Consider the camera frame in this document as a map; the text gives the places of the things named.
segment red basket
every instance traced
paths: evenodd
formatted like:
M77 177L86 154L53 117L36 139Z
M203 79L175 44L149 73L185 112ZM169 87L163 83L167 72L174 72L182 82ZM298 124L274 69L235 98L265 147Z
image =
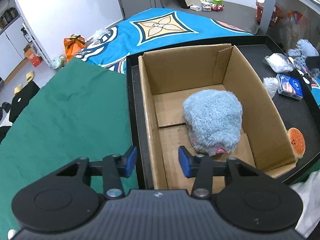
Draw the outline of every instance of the red basket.
M256 1L256 6L257 6L256 18L257 18L258 23L260 23L262 13L263 13L263 7L260 6L257 1ZM270 24L269 24L270 27L275 27L276 24L280 21L280 19L283 18L282 10L278 6L275 6L275 8L276 8L276 10L273 11L272 18L270 20Z

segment yellow slipper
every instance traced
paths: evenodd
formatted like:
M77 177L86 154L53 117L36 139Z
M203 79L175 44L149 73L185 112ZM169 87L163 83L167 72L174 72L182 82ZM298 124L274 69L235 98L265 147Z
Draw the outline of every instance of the yellow slipper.
M14 95L18 94L22 89L22 84L19 84L17 87L14 88Z
M26 74L26 81L29 83L35 77L35 72L32 70Z

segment black tray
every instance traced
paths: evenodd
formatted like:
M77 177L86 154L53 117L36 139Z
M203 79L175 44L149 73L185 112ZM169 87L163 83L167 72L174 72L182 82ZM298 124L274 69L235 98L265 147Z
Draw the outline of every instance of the black tray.
M276 73L270 68L270 66L262 61L265 56L270 56L272 53L283 54L283 51L268 36L211 38L178 43L154 50L222 43L231 43L232 45L236 45L252 65L262 81L264 77L276 76ZM139 187L150 189L153 188L153 181L138 67L138 56L141 55L143 55L143 52L127 57L128 100L132 141L135 146L138 146L141 154L136 165L138 184ZM278 109L285 127L287 129L296 127L304 135L306 152L303 158L298 160L297 165L293 170L278 178L278 180L281 180L286 184L291 184L298 179L320 158L320 136L318 132L320 131L320 109L298 71L292 71L289 73L289 76L300 81L303 91L303 99L298 101L276 93L273 98L273 102Z

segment pink nose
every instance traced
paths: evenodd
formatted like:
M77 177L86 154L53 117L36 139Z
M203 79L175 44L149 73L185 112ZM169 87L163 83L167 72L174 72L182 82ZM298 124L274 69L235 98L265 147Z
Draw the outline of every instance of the pink nose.
M220 154L220 153L225 153L226 151L225 151L225 149L223 149L223 148L218 148L218 149L216 149L216 154Z

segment black ribbon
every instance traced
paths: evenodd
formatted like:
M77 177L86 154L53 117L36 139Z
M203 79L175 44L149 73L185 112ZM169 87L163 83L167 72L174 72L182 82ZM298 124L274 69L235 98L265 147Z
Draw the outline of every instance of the black ribbon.
M76 36L76 37L74 37L74 38L70 38L70 40L71 40L72 42L71 42L70 45L68 46L68 49L70 49L70 47L71 47L73 44L75 44L76 41L79 41L82 45L85 45L85 42L79 40L80 37L81 37L81 35L78 35L78 36Z

